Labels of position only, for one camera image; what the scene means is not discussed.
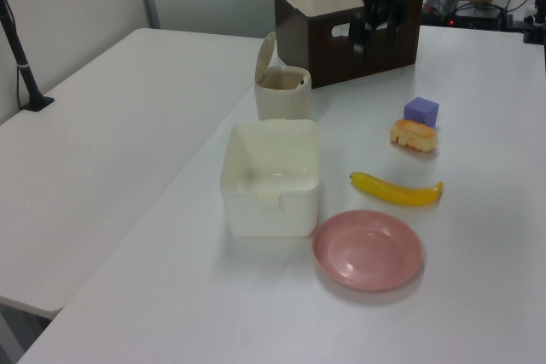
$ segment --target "white plastic box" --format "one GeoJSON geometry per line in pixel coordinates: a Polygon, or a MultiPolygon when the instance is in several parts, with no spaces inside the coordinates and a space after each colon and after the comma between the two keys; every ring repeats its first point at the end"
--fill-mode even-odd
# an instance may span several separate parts
{"type": "Polygon", "coordinates": [[[304,237],[317,226],[318,125],[308,119],[237,124],[220,189],[230,230],[244,237],[304,237]]]}

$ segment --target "purple block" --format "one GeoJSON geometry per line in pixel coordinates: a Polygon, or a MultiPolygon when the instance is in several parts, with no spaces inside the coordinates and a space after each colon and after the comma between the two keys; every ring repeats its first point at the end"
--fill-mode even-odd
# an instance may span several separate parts
{"type": "Polygon", "coordinates": [[[404,119],[433,127],[436,125],[439,104],[416,97],[404,106],[404,119]]]}

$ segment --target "toy banana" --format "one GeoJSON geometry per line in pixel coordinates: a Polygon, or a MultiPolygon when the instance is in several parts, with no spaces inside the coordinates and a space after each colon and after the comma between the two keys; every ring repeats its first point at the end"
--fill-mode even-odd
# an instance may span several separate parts
{"type": "Polygon", "coordinates": [[[366,194],[375,196],[397,205],[422,206],[432,204],[439,199],[444,184],[438,182],[435,187],[407,188],[383,181],[363,172],[351,173],[352,184],[366,194]]]}

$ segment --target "black stand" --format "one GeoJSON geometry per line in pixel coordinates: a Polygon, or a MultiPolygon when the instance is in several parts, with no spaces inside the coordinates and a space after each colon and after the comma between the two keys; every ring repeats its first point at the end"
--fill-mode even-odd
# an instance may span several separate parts
{"type": "Polygon", "coordinates": [[[546,0],[536,0],[535,6],[537,6],[537,14],[535,15],[532,25],[529,24],[529,30],[524,31],[523,33],[523,43],[545,44],[544,20],[546,18],[546,0]]]}
{"type": "Polygon", "coordinates": [[[14,22],[9,14],[6,0],[0,0],[0,21],[2,22],[3,30],[8,38],[9,46],[11,47],[15,60],[17,61],[17,67],[19,67],[20,74],[23,77],[23,81],[25,81],[26,89],[28,90],[28,94],[30,96],[28,104],[26,104],[23,109],[34,112],[40,111],[44,107],[51,104],[54,99],[43,96],[38,90],[38,86],[36,85],[36,81],[32,75],[31,68],[26,60],[25,52],[20,44],[19,36],[17,36],[14,22]]]}

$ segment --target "pink plastic plate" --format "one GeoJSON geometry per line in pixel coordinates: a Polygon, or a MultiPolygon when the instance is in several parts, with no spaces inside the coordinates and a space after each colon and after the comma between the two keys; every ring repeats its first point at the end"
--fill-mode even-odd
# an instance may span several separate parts
{"type": "Polygon", "coordinates": [[[415,232],[378,211],[348,211],[331,217],[317,230],[313,252],[328,276],[363,292],[400,286],[422,263],[415,232]]]}

